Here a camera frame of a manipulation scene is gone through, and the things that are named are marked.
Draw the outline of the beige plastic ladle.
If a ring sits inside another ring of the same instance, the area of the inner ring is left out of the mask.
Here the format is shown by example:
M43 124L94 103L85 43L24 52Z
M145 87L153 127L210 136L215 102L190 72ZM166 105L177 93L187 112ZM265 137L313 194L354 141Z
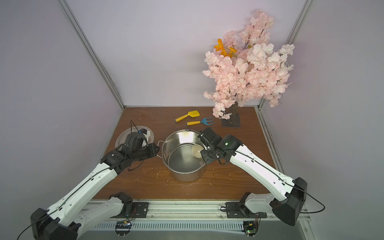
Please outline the beige plastic ladle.
M204 151L204 150L205 150L205 147L203 147L201 145L198 145L198 144L193 145L193 147L192 147L193 156L198 158L198 159L201 159L202 158L202 151Z

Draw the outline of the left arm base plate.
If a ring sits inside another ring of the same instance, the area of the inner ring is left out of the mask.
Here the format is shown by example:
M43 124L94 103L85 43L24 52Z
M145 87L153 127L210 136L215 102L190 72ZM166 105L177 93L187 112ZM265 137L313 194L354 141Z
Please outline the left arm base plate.
M148 202L130 202L123 205L122 211L113 218L146 218L148 213Z

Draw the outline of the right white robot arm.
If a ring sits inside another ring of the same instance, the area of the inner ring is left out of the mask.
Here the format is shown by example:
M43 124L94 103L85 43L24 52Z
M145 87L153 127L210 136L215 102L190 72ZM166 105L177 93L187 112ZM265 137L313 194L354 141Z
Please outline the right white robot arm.
M201 133L198 138L204 146L201 155L206 164L225 160L243 169L273 195L270 207L274 215L287 225L296 224L307 198L308 183L304 179L282 174L232 135L210 138Z

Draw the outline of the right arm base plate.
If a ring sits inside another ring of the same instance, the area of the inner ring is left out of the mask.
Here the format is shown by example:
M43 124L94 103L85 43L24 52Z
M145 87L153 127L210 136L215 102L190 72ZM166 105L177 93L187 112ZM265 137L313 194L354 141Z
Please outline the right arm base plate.
M221 206L220 210L227 214L228 219L266 219L267 213L253 213L244 204L240 202L226 202L225 206Z

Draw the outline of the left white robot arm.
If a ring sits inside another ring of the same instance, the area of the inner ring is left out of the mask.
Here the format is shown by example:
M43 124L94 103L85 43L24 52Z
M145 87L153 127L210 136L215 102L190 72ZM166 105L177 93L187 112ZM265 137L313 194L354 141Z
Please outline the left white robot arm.
M62 199L48 209L39 208L31 215L36 240L76 240L86 231L112 217L131 217L133 199L120 192L87 211L83 208L109 182L132 163L157 155L160 147L151 143L144 147L122 144L107 153L93 171Z

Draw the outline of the stainless steel pot lid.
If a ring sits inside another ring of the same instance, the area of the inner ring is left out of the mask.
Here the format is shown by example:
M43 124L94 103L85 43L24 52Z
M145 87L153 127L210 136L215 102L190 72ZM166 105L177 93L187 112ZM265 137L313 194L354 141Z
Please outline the stainless steel pot lid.
M121 144L124 144L128 135L130 133L133 133L133 132L141 132L145 135L146 139L147 139L147 142L149 144L153 143L154 140L155 140L155 136L154 136L154 133L153 131L146 127L146 126L136 126L136 127L131 127L129 129L126 129L125 131L123 131L117 138L116 142L115 142L115 148L117 148L119 145Z

